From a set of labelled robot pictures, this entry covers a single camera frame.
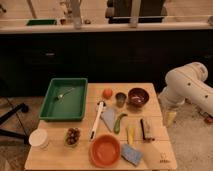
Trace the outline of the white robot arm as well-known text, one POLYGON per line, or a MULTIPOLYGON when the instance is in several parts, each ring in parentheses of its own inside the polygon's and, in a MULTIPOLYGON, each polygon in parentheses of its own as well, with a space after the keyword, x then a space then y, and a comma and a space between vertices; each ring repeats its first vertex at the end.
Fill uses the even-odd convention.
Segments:
POLYGON ((158 95, 165 126, 172 123, 186 99, 197 105, 209 122, 213 120, 213 87, 205 84, 207 77, 208 70, 200 62, 174 68, 166 74, 166 86, 158 95))

